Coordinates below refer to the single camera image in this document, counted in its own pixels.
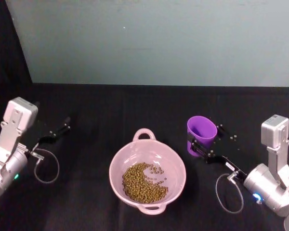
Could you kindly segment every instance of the cable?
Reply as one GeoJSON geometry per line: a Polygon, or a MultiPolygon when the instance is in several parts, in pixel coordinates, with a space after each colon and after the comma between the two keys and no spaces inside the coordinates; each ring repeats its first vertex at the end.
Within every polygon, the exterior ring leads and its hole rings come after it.
{"type": "Polygon", "coordinates": [[[37,176],[37,169],[38,169],[38,166],[39,166],[39,164],[40,164],[40,159],[39,159],[39,160],[37,161],[35,167],[34,167],[34,176],[35,176],[35,178],[36,178],[39,182],[44,183],[44,184],[54,183],[54,182],[57,180],[57,178],[58,178],[58,176],[59,176],[59,172],[60,172],[60,165],[59,165],[59,161],[58,161],[57,157],[56,157],[52,152],[50,152],[50,151],[48,151],[48,150],[46,150],[46,149],[36,148],[35,150],[36,150],[36,151],[44,151],[44,152],[47,152],[47,153],[49,153],[50,155],[52,155],[52,156],[54,157],[56,163],[57,163],[57,166],[58,166],[57,175],[56,175],[56,177],[55,177],[53,180],[51,180],[51,181],[41,180],[41,179],[37,176]]]}
{"type": "Polygon", "coordinates": [[[219,181],[222,177],[229,176],[229,175],[230,175],[230,174],[228,174],[228,173],[224,173],[224,174],[222,174],[222,175],[219,176],[219,178],[217,179],[216,184],[215,184],[215,192],[216,192],[216,196],[217,196],[217,199],[218,199],[219,203],[221,204],[222,208],[223,208],[226,212],[231,213],[231,214],[238,214],[238,213],[240,213],[240,212],[243,210],[243,207],[244,207],[244,199],[243,199],[243,195],[242,195],[242,193],[241,193],[241,190],[240,190],[239,187],[237,186],[236,182],[235,182],[235,181],[232,181],[232,183],[234,182],[233,184],[234,184],[235,187],[237,188],[237,190],[238,190],[238,192],[239,192],[239,194],[240,194],[240,197],[241,197],[241,201],[242,201],[241,208],[240,208],[238,211],[233,212],[233,211],[230,211],[230,210],[228,210],[227,208],[225,208],[225,206],[223,206],[223,203],[222,203],[222,201],[220,200],[220,197],[218,196],[218,192],[217,192],[217,184],[218,184],[218,181],[219,181]]]}

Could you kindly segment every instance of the bowl handle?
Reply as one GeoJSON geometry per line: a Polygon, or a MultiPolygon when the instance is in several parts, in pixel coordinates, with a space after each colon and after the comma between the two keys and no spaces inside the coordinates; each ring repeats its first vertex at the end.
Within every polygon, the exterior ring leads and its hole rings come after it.
{"type": "Polygon", "coordinates": [[[138,205],[138,209],[147,215],[158,215],[165,211],[166,204],[159,204],[159,205],[138,205]]]}
{"type": "Polygon", "coordinates": [[[154,133],[153,133],[150,129],[141,128],[141,129],[139,129],[138,131],[136,131],[136,133],[135,133],[135,135],[134,135],[134,138],[133,138],[133,141],[139,140],[139,137],[140,137],[140,135],[142,135],[142,134],[147,134],[147,135],[149,135],[149,137],[150,137],[151,140],[156,140],[154,133]]]}

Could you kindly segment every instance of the black curtain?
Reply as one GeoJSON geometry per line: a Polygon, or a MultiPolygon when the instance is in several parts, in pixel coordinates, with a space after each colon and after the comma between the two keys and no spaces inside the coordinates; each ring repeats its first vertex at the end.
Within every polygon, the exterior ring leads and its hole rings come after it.
{"type": "Polygon", "coordinates": [[[0,84],[31,84],[17,32],[5,0],[0,0],[0,84]]]}

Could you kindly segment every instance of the green lentils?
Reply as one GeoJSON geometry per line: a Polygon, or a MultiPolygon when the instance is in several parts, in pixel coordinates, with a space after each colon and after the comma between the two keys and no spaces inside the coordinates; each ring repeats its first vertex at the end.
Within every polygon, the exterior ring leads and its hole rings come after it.
{"type": "Polygon", "coordinates": [[[164,181],[154,183],[156,178],[148,177],[144,170],[149,168],[151,174],[163,174],[161,167],[147,164],[145,162],[129,167],[123,174],[123,190],[132,200],[142,204],[153,203],[164,198],[168,192],[168,187],[161,186],[164,181]]]}

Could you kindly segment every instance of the black table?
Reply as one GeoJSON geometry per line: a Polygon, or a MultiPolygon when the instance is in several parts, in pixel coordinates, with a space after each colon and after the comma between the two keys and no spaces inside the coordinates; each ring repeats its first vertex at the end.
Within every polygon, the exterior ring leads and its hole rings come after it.
{"type": "MultiPolygon", "coordinates": [[[[273,114],[289,118],[289,88],[142,87],[98,85],[0,86],[0,121],[7,102],[21,96],[39,101],[38,119],[56,126],[72,115],[72,130],[50,149],[60,161],[55,184],[33,177],[35,160],[0,197],[1,231],[280,231],[283,218],[257,205],[243,188],[244,209],[226,213],[215,195],[215,182],[229,170],[206,165],[186,150],[186,122],[209,117],[238,136],[244,154],[222,153],[252,170],[267,164],[261,123],[273,114]],[[113,193],[108,168],[113,156],[140,128],[183,159],[187,182],[181,196],[158,216],[147,216],[113,193]]],[[[240,206],[237,192],[224,181],[229,208],[240,206]]]]}

